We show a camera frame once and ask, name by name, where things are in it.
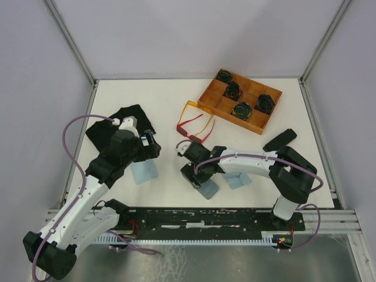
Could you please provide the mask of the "grey-blue glasses case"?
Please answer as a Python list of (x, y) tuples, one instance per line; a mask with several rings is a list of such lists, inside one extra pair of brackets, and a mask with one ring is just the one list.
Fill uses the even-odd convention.
[(203, 183), (197, 190), (206, 200), (210, 200), (218, 191), (218, 185), (211, 179)]

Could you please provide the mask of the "light blue cloth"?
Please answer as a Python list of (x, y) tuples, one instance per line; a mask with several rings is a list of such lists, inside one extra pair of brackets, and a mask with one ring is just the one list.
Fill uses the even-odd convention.
[(247, 186), (252, 183), (251, 178), (246, 173), (225, 173), (223, 178), (232, 190)]
[(132, 163), (130, 165), (133, 180), (136, 185), (140, 185), (156, 179), (159, 175), (156, 165), (152, 159), (143, 162)]

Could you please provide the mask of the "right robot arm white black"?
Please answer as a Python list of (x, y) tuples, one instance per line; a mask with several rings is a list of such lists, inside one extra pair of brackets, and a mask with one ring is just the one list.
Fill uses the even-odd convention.
[(280, 195), (270, 214), (270, 224), (282, 230), (291, 223), (293, 213), (307, 203), (309, 195), (322, 187), (317, 169), (289, 146), (277, 151), (253, 153), (215, 146), (212, 150), (191, 142), (175, 148), (189, 163), (180, 172), (195, 189), (201, 188), (214, 174), (245, 173), (270, 179)]

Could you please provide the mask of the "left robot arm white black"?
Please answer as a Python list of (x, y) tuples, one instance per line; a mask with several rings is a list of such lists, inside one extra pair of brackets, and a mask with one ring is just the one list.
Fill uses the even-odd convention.
[(136, 162), (155, 159), (161, 147), (150, 130), (145, 131), (148, 144), (135, 129), (119, 129), (111, 137), (86, 169), (83, 186), (66, 202), (56, 216), (39, 232), (28, 232), (23, 244), (35, 281), (40, 268), (56, 280), (61, 280), (73, 269), (77, 258), (100, 235), (116, 227), (129, 225), (130, 215), (123, 211), (126, 205), (114, 200), (88, 221), (85, 216), (114, 183), (124, 175), (125, 169)]

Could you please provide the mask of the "red sunglasses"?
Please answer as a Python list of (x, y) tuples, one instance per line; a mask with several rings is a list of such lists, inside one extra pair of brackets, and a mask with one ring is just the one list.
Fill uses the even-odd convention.
[(212, 134), (215, 124), (213, 115), (198, 114), (188, 119), (181, 118), (176, 131), (189, 141), (203, 144)]

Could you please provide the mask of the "orange sunglasses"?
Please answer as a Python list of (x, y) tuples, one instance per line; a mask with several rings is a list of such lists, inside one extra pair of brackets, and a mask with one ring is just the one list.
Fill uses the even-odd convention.
[(192, 116), (197, 116), (198, 114), (206, 114), (206, 115), (213, 115), (214, 117), (214, 114), (212, 114), (212, 112), (208, 109), (202, 109), (198, 106), (198, 104), (196, 102), (193, 102), (193, 101), (190, 101), (188, 100), (187, 103), (185, 104), (182, 112), (181, 112), (181, 115), (180, 115), (180, 118), (183, 118), (183, 119), (188, 119)]

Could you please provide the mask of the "black folded t-shirt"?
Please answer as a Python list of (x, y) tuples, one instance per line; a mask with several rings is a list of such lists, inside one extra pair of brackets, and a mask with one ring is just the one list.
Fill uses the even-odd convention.
[[(139, 104), (120, 108), (116, 113), (112, 114), (110, 118), (119, 119), (122, 122), (124, 118), (131, 116), (136, 118), (136, 129), (143, 140), (146, 138), (145, 130), (150, 130), (153, 135), (156, 133), (152, 123)], [(101, 120), (95, 122), (86, 130), (86, 136), (93, 143), (94, 147), (100, 152), (109, 145), (111, 137), (118, 129), (119, 126), (114, 125), (109, 120)]]

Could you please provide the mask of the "orange wooden divider tray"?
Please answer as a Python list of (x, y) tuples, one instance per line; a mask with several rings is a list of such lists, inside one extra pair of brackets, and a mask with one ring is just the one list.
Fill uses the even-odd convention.
[[(216, 74), (197, 101), (198, 106), (202, 109), (210, 110), (214, 115), (226, 121), (261, 135), (264, 132), (264, 129), (267, 126), (276, 106), (278, 105), (278, 102), (282, 96), (282, 91), (260, 82), (256, 82), (232, 71), (229, 72), (233, 77), (232, 82), (237, 82), (241, 88), (241, 95), (238, 101), (234, 101), (223, 96), (228, 84), (216, 80)], [(270, 95), (276, 104), (270, 115), (255, 110), (254, 108), (261, 94)], [(252, 108), (252, 113), (247, 120), (241, 120), (231, 115), (231, 111), (234, 106), (240, 102), (247, 102)]]

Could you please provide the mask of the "rolled dark tie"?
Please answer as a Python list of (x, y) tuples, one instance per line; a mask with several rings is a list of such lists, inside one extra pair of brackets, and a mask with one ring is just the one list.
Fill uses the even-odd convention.
[(216, 75), (216, 80), (219, 80), (226, 84), (229, 84), (232, 81), (232, 78), (232, 74), (224, 69), (219, 70)]
[(273, 98), (268, 94), (261, 94), (258, 97), (258, 101), (255, 105), (255, 110), (258, 110), (262, 113), (265, 113), (267, 115), (270, 115), (275, 107), (275, 103)]
[(241, 88), (237, 82), (230, 82), (224, 91), (224, 97), (238, 101), (241, 95)]

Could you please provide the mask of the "rolled dark tie right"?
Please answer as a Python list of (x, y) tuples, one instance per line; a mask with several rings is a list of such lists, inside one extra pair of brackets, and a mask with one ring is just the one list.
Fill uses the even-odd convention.
[(268, 94), (261, 94), (258, 97), (258, 101), (255, 105), (255, 110), (258, 110), (262, 113), (265, 113), (267, 115), (270, 115), (275, 107), (275, 103), (273, 98)]

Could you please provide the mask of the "black glasses case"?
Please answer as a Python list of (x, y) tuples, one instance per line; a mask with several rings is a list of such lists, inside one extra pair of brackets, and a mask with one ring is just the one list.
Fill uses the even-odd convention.
[(271, 139), (263, 146), (265, 152), (278, 151), (283, 146), (287, 146), (290, 142), (297, 138), (297, 134), (293, 129), (286, 129), (284, 132)]

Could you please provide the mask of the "rolled dark tie top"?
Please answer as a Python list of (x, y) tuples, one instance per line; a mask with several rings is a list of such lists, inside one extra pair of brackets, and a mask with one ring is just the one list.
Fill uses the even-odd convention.
[(226, 84), (229, 84), (232, 81), (232, 78), (232, 74), (224, 69), (219, 70), (216, 75), (216, 80), (219, 80)]

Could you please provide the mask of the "left aluminium frame post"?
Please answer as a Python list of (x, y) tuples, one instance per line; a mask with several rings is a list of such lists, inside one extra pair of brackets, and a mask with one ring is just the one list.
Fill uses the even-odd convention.
[(84, 73), (86, 79), (91, 85), (95, 85), (96, 79), (92, 74), (91, 70), (88, 67), (88, 64), (85, 62), (84, 57), (82, 56), (73, 36), (71, 35), (62, 14), (59, 12), (58, 6), (53, 0), (43, 0), (43, 4), (50, 13), (52, 19), (54, 20), (57, 29), (61, 33), (65, 43), (72, 52), (73, 57), (77, 61), (81, 71)]

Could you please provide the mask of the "aluminium frame post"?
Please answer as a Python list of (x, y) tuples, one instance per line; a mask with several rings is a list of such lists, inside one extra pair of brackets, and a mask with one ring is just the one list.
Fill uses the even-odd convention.
[(82, 56), (73, 36), (71, 35), (62, 14), (59, 12), (58, 6), (53, 0), (43, 0), (43, 4), (50, 13), (52, 19), (54, 20), (57, 29), (61, 33), (65, 43), (72, 52), (73, 57), (77, 61), (81, 71), (84, 73), (86, 79), (91, 85), (95, 85), (96, 79), (92, 74), (91, 70), (88, 67), (88, 64), (85, 62), (84, 57)]
[(353, 0), (343, 0), (341, 1), (341, 5), (337, 9), (333, 19), (331, 20), (328, 28), (326, 29), (323, 37), (321, 38), (319, 44), (315, 48), (315, 51), (308, 62), (305, 70), (303, 71), (302, 75), (300, 76), (300, 83), (306, 83), (311, 76), (315, 66), (318, 64), (318, 61), (322, 57), (326, 47), (330, 43), (330, 40), (333, 38), (334, 34), (336, 33), (338, 27), (341, 25), (343, 19), (345, 18), (348, 10), (350, 9), (351, 5), (353, 4)]

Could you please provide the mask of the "right aluminium frame post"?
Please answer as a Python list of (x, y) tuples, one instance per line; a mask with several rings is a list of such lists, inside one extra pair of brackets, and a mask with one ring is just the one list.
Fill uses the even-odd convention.
[(318, 64), (318, 61), (322, 57), (326, 47), (330, 43), (330, 40), (333, 38), (334, 34), (336, 33), (338, 27), (341, 25), (343, 19), (345, 18), (348, 10), (350, 9), (351, 5), (353, 4), (353, 0), (343, 0), (341, 1), (341, 5), (337, 9), (333, 19), (331, 20), (328, 28), (326, 29), (323, 37), (321, 38), (319, 44), (315, 48), (315, 51), (308, 62), (305, 70), (303, 71), (302, 75), (300, 76), (300, 83), (306, 83), (311, 76), (315, 66)]

